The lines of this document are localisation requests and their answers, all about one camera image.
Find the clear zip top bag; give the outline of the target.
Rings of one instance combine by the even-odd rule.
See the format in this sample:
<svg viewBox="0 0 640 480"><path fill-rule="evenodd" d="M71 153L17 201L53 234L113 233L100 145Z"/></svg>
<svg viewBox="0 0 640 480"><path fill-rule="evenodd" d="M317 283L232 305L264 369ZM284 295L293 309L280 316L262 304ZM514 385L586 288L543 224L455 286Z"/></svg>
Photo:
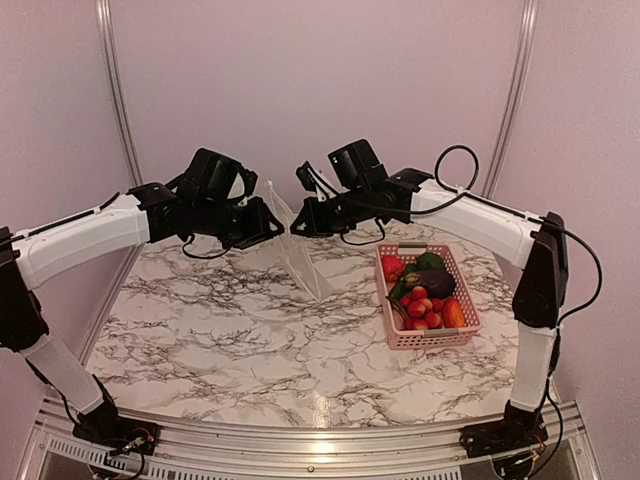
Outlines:
<svg viewBox="0 0 640 480"><path fill-rule="evenodd" d="M331 294L331 286L314 266L306 241L290 232L296 215L278 195L272 180L264 182L264 192L269 209L284 226L284 232L274 240L274 250L283 268L310 299L324 301Z"/></svg>

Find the pink plastic basket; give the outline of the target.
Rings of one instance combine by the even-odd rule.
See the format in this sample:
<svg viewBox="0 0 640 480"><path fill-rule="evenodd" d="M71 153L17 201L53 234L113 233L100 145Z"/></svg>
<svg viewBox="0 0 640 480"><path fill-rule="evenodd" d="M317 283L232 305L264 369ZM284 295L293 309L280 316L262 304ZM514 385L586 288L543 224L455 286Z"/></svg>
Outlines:
<svg viewBox="0 0 640 480"><path fill-rule="evenodd" d="M397 282L386 282L382 266L381 257L393 255L398 257L406 265L423 253L431 252L441 256L446 264L446 271L452 274L456 280L454 293L441 299L443 302L453 297L457 299L464 312L466 326L464 328L441 328L433 330L408 330L401 327L401 317L393 310L390 300L399 299L413 288L408 288L402 277ZM419 243L383 243L376 247L375 271L377 290L382 303L383 324L387 336L387 343L393 350L410 350L421 348L435 348L444 346L460 346L478 333L482 326L476 307L471 300L470 293L463 276L454 260L449 247L445 245L426 245Z"/></svg>

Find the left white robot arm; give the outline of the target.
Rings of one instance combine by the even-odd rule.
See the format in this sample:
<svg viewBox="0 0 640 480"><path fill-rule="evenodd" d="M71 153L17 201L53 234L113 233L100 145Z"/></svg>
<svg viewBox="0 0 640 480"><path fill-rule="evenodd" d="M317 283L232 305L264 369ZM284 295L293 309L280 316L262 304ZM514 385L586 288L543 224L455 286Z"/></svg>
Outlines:
<svg viewBox="0 0 640 480"><path fill-rule="evenodd" d="M82 428L106 445L125 438L126 423L102 384L54 338L34 291L59 274L108 253L177 236L218 239L224 250L246 249L284 231L260 197L216 198L160 183L116 194L105 204L16 234L1 230L1 345L76 409Z"/></svg>

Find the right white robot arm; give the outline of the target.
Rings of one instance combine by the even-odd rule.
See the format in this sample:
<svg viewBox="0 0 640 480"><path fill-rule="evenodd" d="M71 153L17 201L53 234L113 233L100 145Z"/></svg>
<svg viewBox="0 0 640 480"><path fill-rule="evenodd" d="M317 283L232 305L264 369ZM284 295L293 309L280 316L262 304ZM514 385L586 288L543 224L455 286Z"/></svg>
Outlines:
<svg viewBox="0 0 640 480"><path fill-rule="evenodd" d="M489 250L521 270L512 300L519 323L515 383L505 419L495 428L502 446L519 446L534 431L559 352L560 310L568 282L563 219L553 213L538 217L513 210L448 187L413 168L387 175L383 167L376 167L370 177L350 175L343 192L309 163L296 175L311 194L291 227L296 235L330 237L378 217L424 223Z"/></svg>

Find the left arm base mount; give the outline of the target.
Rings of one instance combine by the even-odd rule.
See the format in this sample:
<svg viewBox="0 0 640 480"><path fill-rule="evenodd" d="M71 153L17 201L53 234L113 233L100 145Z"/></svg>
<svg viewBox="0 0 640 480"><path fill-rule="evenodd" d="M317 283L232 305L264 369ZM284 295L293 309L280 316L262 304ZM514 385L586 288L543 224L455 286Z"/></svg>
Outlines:
<svg viewBox="0 0 640 480"><path fill-rule="evenodd" d="M119 417L114 426L108 426L102 433L91 429L87 423L74 426L72 433L76 438L109 447L111 450L122 450L134 440L142 438L144 442L137 447L137 451L151 456L156 448L160 426L153 422Z"/></svg>

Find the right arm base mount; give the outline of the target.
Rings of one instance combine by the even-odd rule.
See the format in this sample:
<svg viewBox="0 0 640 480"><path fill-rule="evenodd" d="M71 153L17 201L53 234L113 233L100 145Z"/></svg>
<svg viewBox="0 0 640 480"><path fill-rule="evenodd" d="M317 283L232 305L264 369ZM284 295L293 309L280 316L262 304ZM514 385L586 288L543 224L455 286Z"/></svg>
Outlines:
<svg viewBox="0 0 640 480"><path fill-rule="evenodd" d="M468 458L477 458L545 443L547 439L540 421L527 430L522 423L497 420L463 427L459 443Z"/></svg>

